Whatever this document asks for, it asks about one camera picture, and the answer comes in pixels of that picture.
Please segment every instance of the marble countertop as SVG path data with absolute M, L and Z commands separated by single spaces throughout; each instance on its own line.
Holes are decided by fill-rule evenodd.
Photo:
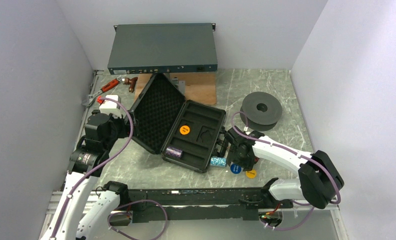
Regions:
M 107 71 L 100 77 L 97 86 L 104 86 L 118 77 Z M 119 84 L 107 94 L 119 95 L 122 104 L 129 109 L 134 102 L 134 94 L 128 92 L 128 85 Z M 216 73 L 217 105 L 214 107 L 227 112 L 226 129 L 231 128 L 230 118 L 239 111 L 242 100 L 251 92 L 267 92 L 281 103 L 283 115 L 277 125 L 264 132 L 273 140 L 302 151 L 312 151 L 308 133 L 298 106 L 296 95 L 285 69 L 219 69 Z M 89 109 L 98 109 L 94 103 Z M 244 124 L 239 116 L 235 124 L 241 129 Z M 126 139 L 119 139 L 110 155 L 118 151 Z M 160 155 L 148 153 L 134 141 L 113 161 L 104 167 L 97 186 L 108 181 L 125 183 L 130 189 L 171 189 L 171 188 L 240 188 L 261 187 L 270 179 L 295 178 L 286 169 L 264 159 L 255 166 L 255 178 L 246 177 L 244 172 L 233 174 L 229 167 L 208 168 L 207 173 L 197 173 L 190 169 L 162 160 Z

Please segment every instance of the red handle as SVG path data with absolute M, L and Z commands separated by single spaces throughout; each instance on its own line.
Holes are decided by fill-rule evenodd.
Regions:
M 110 81 L 108 84 L 106 84 L 105 86 L 103 86 L 101 88 L 102 92 L 105 93 L 108 90 L 112 89 L 113 87 L 115 87 L 116 85 L 118 85 L 120 83 L 120 81 L 118 81 L 117 79 L 114 79 L 112 81 Z

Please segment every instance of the white wall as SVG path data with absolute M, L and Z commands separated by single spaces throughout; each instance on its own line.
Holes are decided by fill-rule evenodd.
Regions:
M 396 240 L 396 0 L 329 0 L 292 68 L 351 239 Z
M 220 68 L 291 69 L 327 0 L 57 0 L 94 69 L 106 69 L 113 25 L 217 23 Z
M 0 0 L 0 240 L 38 239 L 92 78 L 54 0 Z

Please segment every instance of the case lid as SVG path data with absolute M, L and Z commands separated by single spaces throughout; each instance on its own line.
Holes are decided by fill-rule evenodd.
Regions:
M 148 152 L 160 154 L 185 101 L 164 74 L 154 73 L 130 108 L 135 122 L 133 140 Z

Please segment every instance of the yellow disc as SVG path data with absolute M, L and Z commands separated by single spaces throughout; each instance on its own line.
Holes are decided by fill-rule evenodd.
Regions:
M 254 177 L 256 177 L 257 176 L 257 171 L 255 171 L 254 169 L 253 170 L 251 170 L 251 171 L 246 171 L 245 172 L 245 174 L 246 174 L 246 176 L 248 177 L 248 178 L 254 178 Z
M 186 134 L 190 133 L 190 127 L 187 126 L 187 125 L 181 126 L 181 127 L 180 127 L 180 133 L 181 133 L 182 135 L 186 135 Z

